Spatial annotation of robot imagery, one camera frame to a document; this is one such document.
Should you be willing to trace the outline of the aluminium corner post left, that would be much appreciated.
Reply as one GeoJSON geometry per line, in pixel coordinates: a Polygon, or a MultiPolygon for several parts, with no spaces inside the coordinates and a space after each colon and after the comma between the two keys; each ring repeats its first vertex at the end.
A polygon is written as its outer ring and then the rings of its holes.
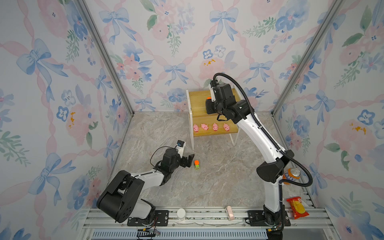
{"type": "Polygon", "coordinates": [[[90,35],[91,35],[91,37],[93,38],[93,40],[95,42],[96,48],[97,48],[99,54],[101,55],[101,58],[104,61],[109,74],[112,77],[113,83],[117,87],[117,91],[118,91],[118,93],[120,94],[120,96],[122,98],[124,106],[127,108],[128,112],[129,112],[129,115],[131,117],[133,117],[134,116],[134,111],[132,109],[132,106],[129,103],[127,94],[126,94],[126,92],[124,90],[124,86],[121,83],[121,81],[120,81],[120,79],[119,79],[119,77],[117,75],[117,71],[113,67],[112,60],[111,60],[111,58],[110,58],[110,56],[108,54],[108,51],[107,51],[107,48],[106,48],[105,44],[103,43],[102,37],[100,35],[100,32],[99,32],[99,30],[98,30],[98,28],[97,28],[97,26],[96,26],[96,24],[94,22],[92,14],[89,11],[89,8],[87,6],[86,1],[74,0],[74,3],[76,5],[76,7],[79,9],[80,15],[84,19],[86,27],[90,31],[90,35]]]}

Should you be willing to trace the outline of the aluminium corner post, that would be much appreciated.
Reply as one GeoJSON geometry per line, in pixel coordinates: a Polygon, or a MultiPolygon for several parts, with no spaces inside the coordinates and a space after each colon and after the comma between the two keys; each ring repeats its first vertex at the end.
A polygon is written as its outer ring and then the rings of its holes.
{"type": "Polygon", "coordinates": [[[93,38],[93,40],[95,42],[96,48],[97,48],[99,54],[101,55],[101,58],[104,61],[109,74],[112,77],[113,83],[117,87],[117,91],[118,91],[118,93],[120,94],[120,96],[122,98],[124,106],[127,108],[128,112],[129,112],[129,115],[131,117],[133,117],[134,116],[134,111],[132,109],[132,106],[129,103],[127,94],[126,94],[126,92],[124,90],[124,86],[121,83],[121,81],[120,81],[120,79],[119,79],[119,77],[117,75],[117,71],[113,67],[112,60],[111,60],[111,58],[110,58],[110,56],[108,54],[108,51],[107,51],[107,48],[106,48],[105,44],[103,43],[102,37],[100,35],[100,32],[99,32],[99,30],[98,30],[98,28],[97,28],[97,26],[96,26],[96,24],[94,22],[92,14],[89,11],[89,8],[87,6],[86,1],[74,0],[74,3],[76,5],[76,7],[79,9],[80,15],[84,19],[86,27],[90,31],[90,35],[91,35],[91,37],[93,38]]]}
{"type": "Polygon", "coordinates": [[[344,3],[345,1],[343,0],[331,1],[331,5],[323,18],[323,22],[317,28],[314,34],[313,40],[309,43],[308,47],[306,48],[306,51],[304,52],[301,58],[301,61],[298,64],[297,69],[293,72],[286,87],[282,91],[282,94],[278,98],[276,105],[271,111],[273,118],[275,118],[279,114],[280,110],[283,108],[283,104],[285,103],[285,100],[289,96],[291,90],[294,88],[294,85],[296,84],[297,80],[303,73],[305,67],[311,60],[312,56],[315,54],[321,40],[327,35],[328,30],[330,29],[332,23],[336,19],[338,13],[341,11],[341,7],[343,6],[344,3]]]}

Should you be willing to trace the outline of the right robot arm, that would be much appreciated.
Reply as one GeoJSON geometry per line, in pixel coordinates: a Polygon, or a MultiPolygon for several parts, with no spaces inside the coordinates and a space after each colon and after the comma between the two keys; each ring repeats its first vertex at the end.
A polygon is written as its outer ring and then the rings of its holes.
{"type": "Polygon", "coordinates": [[[246,100],[236,101],[230,85],[211,84],[210,93],[211,99],[206,100],[207,113],[231,120],[250,137],[264,157],[265,161],[257,167],[257,174],[263,180],[265,189],[263,219],[267,226],[283,227],[286,218],[279,181],[283,179],[282,174],[289,159],[261,124],[249,103],[246,100]]]}

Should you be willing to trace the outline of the orange soda can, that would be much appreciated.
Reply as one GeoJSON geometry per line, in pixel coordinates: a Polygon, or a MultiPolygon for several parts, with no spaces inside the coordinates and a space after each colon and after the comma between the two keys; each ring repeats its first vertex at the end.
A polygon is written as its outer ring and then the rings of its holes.
{"type": "Polygon", "coordinates": [[[301,171],[298,168],[289,168],[283,175],[284,180],[297,182],[301,178],[301,171]]]}

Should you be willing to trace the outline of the red snack bag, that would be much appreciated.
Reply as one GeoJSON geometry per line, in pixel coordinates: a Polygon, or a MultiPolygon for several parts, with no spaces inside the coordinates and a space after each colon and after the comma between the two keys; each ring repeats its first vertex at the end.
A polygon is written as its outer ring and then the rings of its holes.
{"type": "Polygon", "coordinates": [[[286,201],[291,206],[295,220],[297,220],[299,218],[307,217],[310,215],[306,211],[305,207],[303,206],[301,197],[293,197],[290,199],[286,199],[286,201]]]}

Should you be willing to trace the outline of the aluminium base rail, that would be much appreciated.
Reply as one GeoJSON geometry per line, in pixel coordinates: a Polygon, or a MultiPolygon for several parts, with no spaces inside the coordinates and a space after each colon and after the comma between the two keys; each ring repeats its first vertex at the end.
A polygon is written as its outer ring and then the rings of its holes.
{"type": "MultiPolygon", "coordinates": [[[[184,220],[177,207],[163,207],[168,211],[167,226],[155,225],[144,231],[116,223],[99,210],[91,210],[78,236],[79,240],[274,240],[267,227],[252,227],[245,219],[249,208],[235,207],[235,218],[228,219],[223,207],[186,208],[184,220]]],[[[309,216],[294,219],[287,210],[290,225],[284,228],[284,240],[338,240],[339,236],[325,209],[308,208],[309,216]]]]}

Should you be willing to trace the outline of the white round cap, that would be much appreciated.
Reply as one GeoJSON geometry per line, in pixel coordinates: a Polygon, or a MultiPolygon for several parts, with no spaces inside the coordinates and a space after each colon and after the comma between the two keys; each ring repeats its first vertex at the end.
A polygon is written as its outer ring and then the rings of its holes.
{"type": "Polygon", "coordinates": [[[184,208],[179,208],[177,210],[177,218],[180,221],[184,221],[186,219],[186,210],[184,208]]]}

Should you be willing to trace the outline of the pink eraser block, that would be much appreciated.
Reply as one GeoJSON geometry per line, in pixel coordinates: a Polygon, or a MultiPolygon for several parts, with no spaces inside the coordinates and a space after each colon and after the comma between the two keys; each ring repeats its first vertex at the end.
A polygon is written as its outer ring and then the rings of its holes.
{"type": "Polygon", "coordinates": [[[231,206],[226,207],[226,213],[229,221],[233,221],[235,219],[234,212],[231,206]]]}

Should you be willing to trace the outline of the aluminium corner post right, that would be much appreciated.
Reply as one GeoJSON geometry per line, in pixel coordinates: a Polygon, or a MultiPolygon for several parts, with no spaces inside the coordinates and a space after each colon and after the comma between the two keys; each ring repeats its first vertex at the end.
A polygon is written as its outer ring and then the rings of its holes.
{"type": "Polygon", "coordinates": [[[304,52],[301,58],[301,61],[298,64],[297,69],[293,72],[286,87],[282,91],[282,94],[278,98],[276,105],[271,111],[273,118],[275,118],[279,114],[280,110],[283,108],[283,104],[285,103],[285,100],[289,96],[291,90],[294,88],[294,85],[296,84],[297,80],[303,73],[305,67],[311,60],[312,56],[315,54],[321,40],[327,35],[328,30],[330,29],[332,23],[336,19],[338,13],[341,11],[341,7],[343,6],[344,3],[345,1],[343,0],[331,1],[331,5],[323,18],[323,22],[317,28],[314,34],[313,40],[309,43],[308,47],[306,48],[306,51],[304,52]]]}

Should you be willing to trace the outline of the white frame wooden shelf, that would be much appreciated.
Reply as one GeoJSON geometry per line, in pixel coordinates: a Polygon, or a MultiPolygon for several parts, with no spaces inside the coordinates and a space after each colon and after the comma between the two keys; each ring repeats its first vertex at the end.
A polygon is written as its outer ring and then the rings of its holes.
{"type": "Polygon", "coordinates": [[[188,113],[189,113],[189,131],[191,136],[191,146],[192,150],[195,149],[195,138],[197,137],[206,137],[206,136],[215,136],[215,135],[229,135],[232,145],[235,146],[239,138],[240,130],[236,124],[232,121],[225,121],[223,116],[218,117],[217,114],[208,115],[206,112],[206,99],[211,97],[210,91],[189,91],[187,93],[187,102],[188,102],[188,113]],[[217,132],[213,131],[213,124],[216,123],[219,126],[217,132]],[[199,126],[199,132],[195,133],[193,131],[193,125],[196,124],[199,126]],[[207,131],[202,130],[201,124],[206,124],[209,126],[207,131]],[[224,124],[228,124],[231,128],[229,132],[225,131],[223,128],[224,124]]]}

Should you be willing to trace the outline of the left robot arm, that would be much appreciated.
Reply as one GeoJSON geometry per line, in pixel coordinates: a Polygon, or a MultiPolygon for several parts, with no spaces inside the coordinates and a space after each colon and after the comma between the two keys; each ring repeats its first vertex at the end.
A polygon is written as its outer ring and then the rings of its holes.
{"type": "Polygon", "coordinates": [[[177,168],[190,168],[195,157],[194,154],[183,156],[184,147],[180,145],[165,148],[163,159],[152,170],[139,174],[119,171],[100,195],[97,208],[118,223],[128,221],[129,226],[155,224],[156,207],[140,198],[142,191],[163,186],[177,168]]]}

